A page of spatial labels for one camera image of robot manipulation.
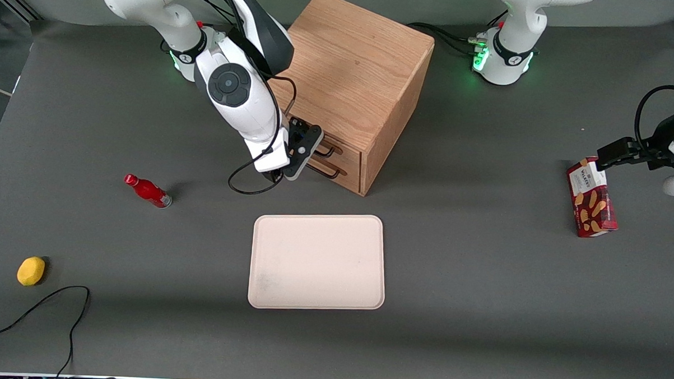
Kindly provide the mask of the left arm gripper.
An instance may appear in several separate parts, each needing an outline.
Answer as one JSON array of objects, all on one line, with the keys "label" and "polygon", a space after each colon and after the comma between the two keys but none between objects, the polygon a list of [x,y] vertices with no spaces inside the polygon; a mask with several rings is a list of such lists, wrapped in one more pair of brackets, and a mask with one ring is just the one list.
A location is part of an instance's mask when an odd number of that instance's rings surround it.
[{"label": "left arm gripper", "polygon": [[642,138],[640,134],[641,115],[646,100],[640,101],[635,121],[634,138],[618,138],[613,143],[597,150],[596,169],[604,172],[612,167],[613,161],[623,161],[635,157],[636,141],[638,142],[638,156],[636,163],[646,163],[648,169],[656,170],[662,167],[674,168],[674,114],[663,119],[649,138]]}]

